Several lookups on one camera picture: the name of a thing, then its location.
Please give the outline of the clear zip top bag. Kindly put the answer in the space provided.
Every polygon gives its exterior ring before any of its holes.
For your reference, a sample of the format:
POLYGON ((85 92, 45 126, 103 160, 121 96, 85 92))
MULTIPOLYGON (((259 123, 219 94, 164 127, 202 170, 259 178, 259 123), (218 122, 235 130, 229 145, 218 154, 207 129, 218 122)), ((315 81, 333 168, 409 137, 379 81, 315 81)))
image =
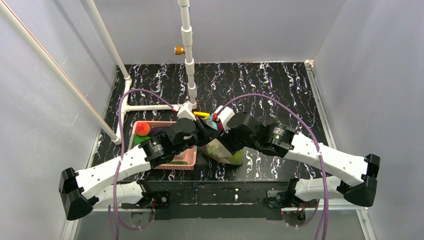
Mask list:
MULTIPOLYGON (((224 127, 221 121, 215 122, 211 120, 209 117, 198 117, 199 120, 204 121, 210 128, 215 131, 223 131, 224 127)), ((203 140, 200 142, 201 152, 209 158, 213 160, 227 165, 233 166, 242 166, 244 160, 242 157, 245 154, 245 150, 239 150, 236 153, 232 154, 225 146, 218 140, 203 140)))

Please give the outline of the green pear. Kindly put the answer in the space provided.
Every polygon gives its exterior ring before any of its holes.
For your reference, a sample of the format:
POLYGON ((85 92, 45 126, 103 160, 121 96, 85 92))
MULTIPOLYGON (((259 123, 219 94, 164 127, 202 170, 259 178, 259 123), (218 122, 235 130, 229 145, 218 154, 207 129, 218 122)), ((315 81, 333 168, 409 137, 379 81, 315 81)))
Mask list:
POLYGON ((234 155, 228 157, 227 160, 231 165, 242 166, 244 163, 244 154, 245 152, 243 150, 239 150, 234 155))

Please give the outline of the white green cabbage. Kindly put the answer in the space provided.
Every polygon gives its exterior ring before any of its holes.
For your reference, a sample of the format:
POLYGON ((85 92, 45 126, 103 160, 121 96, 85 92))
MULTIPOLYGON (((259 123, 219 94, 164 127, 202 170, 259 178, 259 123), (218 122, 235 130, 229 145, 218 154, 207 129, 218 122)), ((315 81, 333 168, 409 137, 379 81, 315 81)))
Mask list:
POLYGON ((202 151, 208 157, 216 160, 226 159, 232 156, 227 148, 217 139, 214 139, 203 146, 202 151))

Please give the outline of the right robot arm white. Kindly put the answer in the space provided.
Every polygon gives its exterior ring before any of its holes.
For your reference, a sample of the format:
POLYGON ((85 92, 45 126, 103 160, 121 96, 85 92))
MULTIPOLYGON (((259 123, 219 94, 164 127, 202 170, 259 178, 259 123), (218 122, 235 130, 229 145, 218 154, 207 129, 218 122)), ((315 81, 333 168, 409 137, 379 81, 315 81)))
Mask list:
POLYGON ((284 191, 269 193, 265 202, 271 208, 299 207, 311 200, 345 199, 351 204, 371 207, 377 193, 380 157, 351 155, 274 122, 264 125, 245 112, 226 109, 214 114, 222 128, 219 141, 232 154, 250 148, 266 156, 274 156, 305 163, 319 168, 324 166, 329 177, 320 179, 293 178, 284 191))

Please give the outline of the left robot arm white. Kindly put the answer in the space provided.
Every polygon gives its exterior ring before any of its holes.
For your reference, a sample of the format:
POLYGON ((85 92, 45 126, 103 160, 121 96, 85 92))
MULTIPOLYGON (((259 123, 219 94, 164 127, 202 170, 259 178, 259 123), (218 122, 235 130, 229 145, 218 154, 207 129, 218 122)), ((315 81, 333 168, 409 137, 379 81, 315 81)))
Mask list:
POLYGON ((117 189, 118 181, 171 162, 174 156, 194 146, 202 147, 219 135, 210 120, 182 118, 121 156, 91 168, 64 169, 58 192, 66 219, 72 221, 88 215, 100 203, 100 193, 117 189))

